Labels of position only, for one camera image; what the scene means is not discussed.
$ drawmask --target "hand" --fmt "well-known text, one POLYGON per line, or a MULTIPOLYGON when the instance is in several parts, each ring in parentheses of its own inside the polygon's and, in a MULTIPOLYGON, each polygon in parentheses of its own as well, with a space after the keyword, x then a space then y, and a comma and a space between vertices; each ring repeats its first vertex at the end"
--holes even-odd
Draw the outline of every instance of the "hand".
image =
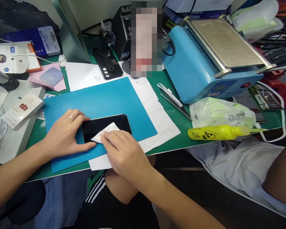
POLYGON ((83 112, 69 109, 54 123, 46 137, 38 143, 39 147, 49 160, 93 148, 96 146, 95 142, 77 144, 75 140, 75 134, 81 124, 89 120, 90 118, 83 112))
POLYGON ((139 143, 130 133, 113 130, 101 135, 101 141, 107 150, 108 159, 113 170, 138 188, 153 171, 147 156, 139 143))

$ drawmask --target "phone screen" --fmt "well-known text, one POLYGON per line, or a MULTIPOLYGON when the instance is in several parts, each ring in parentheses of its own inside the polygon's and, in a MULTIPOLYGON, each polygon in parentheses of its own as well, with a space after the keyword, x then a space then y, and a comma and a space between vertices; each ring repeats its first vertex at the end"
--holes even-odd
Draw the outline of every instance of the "phone screen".
POLYGON ((85 121, 82 124, 84 143, 92 142, 91 138, 93 138, 95 135, 97 135, 100 131, 102 131, 104 128, 106 128, 113 122, 120 130, 127 131, 131 134, 129 121, 125 114, 92 119, 90 121, 85 121))

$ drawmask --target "barcode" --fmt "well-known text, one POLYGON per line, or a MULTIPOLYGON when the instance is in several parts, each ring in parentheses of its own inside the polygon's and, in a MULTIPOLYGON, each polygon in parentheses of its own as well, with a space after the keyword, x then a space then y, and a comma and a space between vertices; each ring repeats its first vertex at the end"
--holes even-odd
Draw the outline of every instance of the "barcode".
POLYGON ((56 41, 54 32, 50 32, 50 35, 51 35, 52 41, 56 41))
POLYGON ((260 95, 255 95, 255 98, 259 104, 264 104, 264 100, 261 98, 260 95))

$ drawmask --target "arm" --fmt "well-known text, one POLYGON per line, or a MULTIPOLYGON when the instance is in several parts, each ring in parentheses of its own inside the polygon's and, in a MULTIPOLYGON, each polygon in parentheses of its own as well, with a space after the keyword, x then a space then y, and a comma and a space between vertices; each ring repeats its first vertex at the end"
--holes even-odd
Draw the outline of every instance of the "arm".
POLYGON ((270 166, 262 187, 269 195, 286 204, 286 148, 270 166))
POLYGON ((47 136, 31 148, 0 166, 0 207, 40 166, 59 156, 86 151, 96 144, 78 145, 75 134, 83 121, 89 120, 78 110, 69 109, 55 122, 47 136))
POLYGON ((128 132, 104 133, 101 140, 114 171, 160 207, 178 227, 224 228, 212 215, 156 171, 128 132))

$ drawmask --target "shorts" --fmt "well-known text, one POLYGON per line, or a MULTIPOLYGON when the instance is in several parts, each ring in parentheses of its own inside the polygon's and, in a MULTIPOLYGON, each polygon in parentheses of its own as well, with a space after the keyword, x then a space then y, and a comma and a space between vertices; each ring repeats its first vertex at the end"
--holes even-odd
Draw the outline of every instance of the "shorts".
POLYGON ((123 204, 108 189, 105 173, 92 185, 74 228, 160 229, 156 206, 140 192, 123 204))

